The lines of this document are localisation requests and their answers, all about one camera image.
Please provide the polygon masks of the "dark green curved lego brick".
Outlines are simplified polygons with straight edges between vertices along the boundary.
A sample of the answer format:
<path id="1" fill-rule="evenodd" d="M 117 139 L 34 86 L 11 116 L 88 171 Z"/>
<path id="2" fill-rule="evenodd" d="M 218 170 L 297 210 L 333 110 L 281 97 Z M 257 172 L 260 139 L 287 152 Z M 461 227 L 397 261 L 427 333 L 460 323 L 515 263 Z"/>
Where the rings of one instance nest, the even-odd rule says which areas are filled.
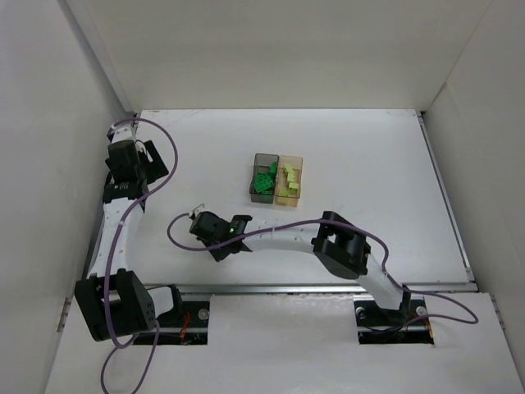
<path id="1" fill-rule="evenodd" d="M 275 176 L 277 173 L 277 162 L 273 162 L 270 167 L 268 168 L 268 174 L 271 176 Z"/>

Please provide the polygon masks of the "lime curved lego brick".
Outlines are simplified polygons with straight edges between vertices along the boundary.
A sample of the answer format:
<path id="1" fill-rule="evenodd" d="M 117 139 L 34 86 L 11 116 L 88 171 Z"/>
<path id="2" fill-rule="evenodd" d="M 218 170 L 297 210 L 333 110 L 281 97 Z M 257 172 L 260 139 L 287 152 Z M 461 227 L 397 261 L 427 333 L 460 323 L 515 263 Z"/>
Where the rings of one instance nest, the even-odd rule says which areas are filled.
<path id="1" fill-rule="evenodd" d="M 286 174 L 294 174 L 294 169 L 288 163 L 284 165 L 284 170 Z"/>

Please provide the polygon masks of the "dark green lego plate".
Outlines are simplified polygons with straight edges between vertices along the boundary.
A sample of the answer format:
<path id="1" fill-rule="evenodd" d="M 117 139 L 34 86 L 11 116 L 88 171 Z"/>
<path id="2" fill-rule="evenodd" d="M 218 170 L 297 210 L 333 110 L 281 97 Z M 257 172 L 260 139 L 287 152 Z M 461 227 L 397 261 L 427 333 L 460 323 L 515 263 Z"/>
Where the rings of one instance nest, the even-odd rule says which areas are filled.
<path id="1" fill-rule="evenodd" d="M 256 194 L 272 195 L 274 191 L 274 177 L 268 173 L 258 172 L 253 183 L 253 190 Z"/>

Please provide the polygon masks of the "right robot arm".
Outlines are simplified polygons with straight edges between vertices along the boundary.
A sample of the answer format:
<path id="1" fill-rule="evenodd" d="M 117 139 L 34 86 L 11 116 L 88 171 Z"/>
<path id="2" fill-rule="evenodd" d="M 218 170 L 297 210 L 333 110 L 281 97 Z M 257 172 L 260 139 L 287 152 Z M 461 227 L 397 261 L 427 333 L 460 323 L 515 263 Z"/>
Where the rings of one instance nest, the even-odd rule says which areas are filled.
<path id="1" fill-rule="evenodd" d="M 351 230 L 351 224 L 332 211 L 324 212 L 322 220 L 328 223 L 288 227 L 277 220 L 271 222 L 249 215 L 235 215 L 228 222 L 205 211 L 193 217 L 189 233 L 207 247 L 245 236 L 242 240 L 212 250 L 211 254 L 217 262 L 231 254 L 262 250 L 313 255 L 331 275 L 356 281 L 372 295 L 379 308 L 400 310 L 404 292 L 382 271 L 367 237 Z"/>

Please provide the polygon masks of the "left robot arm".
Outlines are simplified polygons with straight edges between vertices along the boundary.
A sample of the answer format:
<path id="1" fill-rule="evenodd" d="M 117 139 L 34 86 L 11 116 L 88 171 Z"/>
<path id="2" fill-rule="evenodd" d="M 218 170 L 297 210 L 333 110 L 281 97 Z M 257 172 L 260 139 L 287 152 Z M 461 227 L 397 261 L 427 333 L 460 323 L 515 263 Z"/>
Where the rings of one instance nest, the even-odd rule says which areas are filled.
<path id="1" fill-rule="evenodd" d="M 161 315 L 182 314 L 175 286 L 147 289 L 128 262 L 148 187 L 169 174 L 165 163 L 151 140 L 141 148 L 133 140 L 121 140 L 109 144 L 106 164 L 97 257 L 87 277 L 75 284 L 75 298 L 95 341 L 148 332 Z"/>

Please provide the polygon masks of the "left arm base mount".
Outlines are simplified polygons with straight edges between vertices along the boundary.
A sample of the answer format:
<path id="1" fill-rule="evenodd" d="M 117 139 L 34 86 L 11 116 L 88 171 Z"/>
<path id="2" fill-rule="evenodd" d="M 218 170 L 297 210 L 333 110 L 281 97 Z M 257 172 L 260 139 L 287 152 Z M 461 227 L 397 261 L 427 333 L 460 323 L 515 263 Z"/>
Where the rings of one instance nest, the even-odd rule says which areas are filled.
<path id="1" fill-rule="evenodd" d="M 161 314 L 159 346 L 205 346 L 208 344 L 210 298 L 190 295 L 183 298 L 181 311 Z"/>

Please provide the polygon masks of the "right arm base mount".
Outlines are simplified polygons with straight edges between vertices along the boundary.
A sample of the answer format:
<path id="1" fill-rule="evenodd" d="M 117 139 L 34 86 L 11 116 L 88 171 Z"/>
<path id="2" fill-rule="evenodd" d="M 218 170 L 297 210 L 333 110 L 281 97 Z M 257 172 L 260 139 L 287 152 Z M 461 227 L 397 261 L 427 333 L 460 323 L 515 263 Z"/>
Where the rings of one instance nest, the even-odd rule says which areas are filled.
<path id="1" fill-rule="evenodd" d="M 427 314 L 422 296 L 412 298 L 401 310 L 381 309 L 372 299 L 357 299 L 354 314 L 360 345 L 434 344 L 428 318 L 406 326 L 412 319 Z"/>

